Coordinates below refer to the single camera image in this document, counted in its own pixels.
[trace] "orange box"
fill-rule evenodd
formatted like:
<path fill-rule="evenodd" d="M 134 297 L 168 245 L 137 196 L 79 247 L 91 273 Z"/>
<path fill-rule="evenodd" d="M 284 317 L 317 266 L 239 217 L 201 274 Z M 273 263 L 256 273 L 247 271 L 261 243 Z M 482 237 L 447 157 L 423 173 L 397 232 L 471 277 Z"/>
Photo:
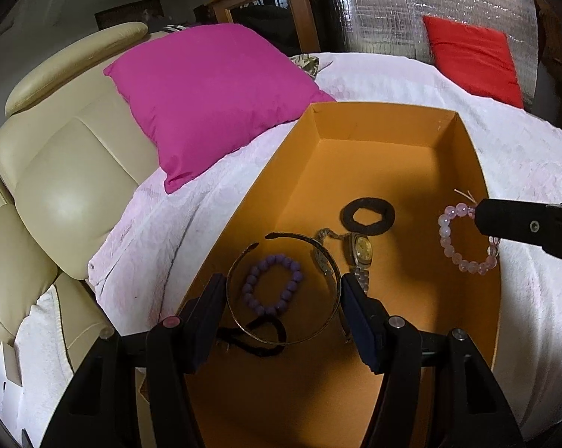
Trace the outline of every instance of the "orange box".
<path fill-rule="evenodd" d="M 394 206 L 396 219 L 387 233 L 370 237 L 369 296 L 420 330 L 463 328 L 491 365 L 500 271 L 497 267 L 484 277 L 463 274 L 444 256 L 438 216 L 447 205 L 465 201 L 454 189 L 469 190 L 478 201 L 488 196 L 476 153 L 455 112 L 384 103 L 312 105 L 232 216 L 187 298 L 199 295 L 213 273 L 226 273 L 248 244 L 268 232 L 313 236 L 330 227 L 343 233 L 339 214 L 346 204 L 380 197 Z M 359 214 L 362 222 L 376 220 L 372 212 Z M 265 241 L 263 250 L 272 251 L 268 243 L 274 242 Z M 464 258 L 480 262 L 488 239 L 466 218 L 453 223 L 453 245 Z M 325 246 L 341 273 L 347 272 L 340 242 L 328 239 Z M 306 284 L 314 265 L 300 260 Z M 302 316 L 313 314 L 318 305 L 300 304 L 296 310 Z M 424 444 L 432 392 L 428 374 L 423 375 L 413 446 Z M 381 379 L 360 361 L 354 344 L 345 343 L 337 316 L 318 337 L 289 346 L 278 357 L 215 348 L 199 372 L 186 377 L 209 448 L 359 447 Z"/>

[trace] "glass panel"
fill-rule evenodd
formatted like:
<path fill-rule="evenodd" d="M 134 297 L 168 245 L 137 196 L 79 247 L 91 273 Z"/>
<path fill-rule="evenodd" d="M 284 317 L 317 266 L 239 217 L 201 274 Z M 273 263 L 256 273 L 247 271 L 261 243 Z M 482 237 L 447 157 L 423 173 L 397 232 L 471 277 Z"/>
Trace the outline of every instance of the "glass panel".
<path fill-rule="evenodd" d="M 333 48 L 329 24 L 329 5 L 327 0 L 309 0 L 310 7 L 312 8 L 312 15 L 315 19 L 316 33 L 319 38 L 319 45 L 321 46 L 321 52 L 333 52 Z"/>
<path fill-rule="evenodd" d="M 252 29 L 285 55 L 302 53 L 289 0 L 254 0 L 230 9 L 234 23 Z"/>

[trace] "foil insulation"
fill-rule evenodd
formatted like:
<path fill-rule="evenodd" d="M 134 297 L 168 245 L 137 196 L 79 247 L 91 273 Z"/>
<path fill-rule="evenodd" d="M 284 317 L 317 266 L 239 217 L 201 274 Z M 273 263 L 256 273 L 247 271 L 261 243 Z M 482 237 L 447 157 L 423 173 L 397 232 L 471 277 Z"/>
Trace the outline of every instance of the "foil insulation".
<path fill-rule="evenodd" d="M 538 72 L 534 0 L 331 0 L 340 50 L 402 55 L 432 64 L 422 16 L 495 28 L 509 40 L 524 103 L 531 106 Z"/>

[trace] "red pillow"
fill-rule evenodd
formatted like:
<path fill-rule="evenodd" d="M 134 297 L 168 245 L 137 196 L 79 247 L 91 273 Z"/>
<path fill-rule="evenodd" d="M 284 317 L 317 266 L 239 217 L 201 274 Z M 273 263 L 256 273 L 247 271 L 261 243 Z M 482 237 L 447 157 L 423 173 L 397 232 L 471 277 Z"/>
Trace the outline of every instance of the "red pillow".
<path fill-rule="evenodd" d="M 524 108 L 518 74 L 498 30 L 425 16 L 434 63 L 443 76 L 476 96 Z"/>

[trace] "watch face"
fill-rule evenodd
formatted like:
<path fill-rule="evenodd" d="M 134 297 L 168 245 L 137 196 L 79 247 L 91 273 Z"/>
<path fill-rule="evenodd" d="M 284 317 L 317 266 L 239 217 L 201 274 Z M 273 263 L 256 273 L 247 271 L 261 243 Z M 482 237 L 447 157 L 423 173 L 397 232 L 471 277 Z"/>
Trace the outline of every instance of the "watch face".
<path fill-rule="evenodd" d="M 372 244 L 366 236 L 356 237 L 356 241 L 354 243 L 354 255 L 359 263 L 372 263 Z"/>

